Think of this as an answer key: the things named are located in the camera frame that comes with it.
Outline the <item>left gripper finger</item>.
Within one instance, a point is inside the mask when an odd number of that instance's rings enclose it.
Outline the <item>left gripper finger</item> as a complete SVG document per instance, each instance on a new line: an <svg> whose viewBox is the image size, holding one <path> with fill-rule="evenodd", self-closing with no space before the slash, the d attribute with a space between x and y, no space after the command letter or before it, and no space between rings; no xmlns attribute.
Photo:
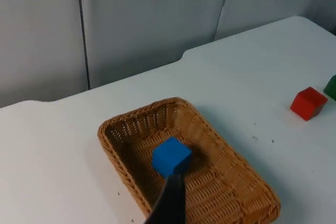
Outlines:
<svg viewBox="0 0 336 224"><path fill-rule="evenodd" d="M183 175L173 174L168 176L153 211L144 223L185 223L185 196L186 190Z"/></svg>

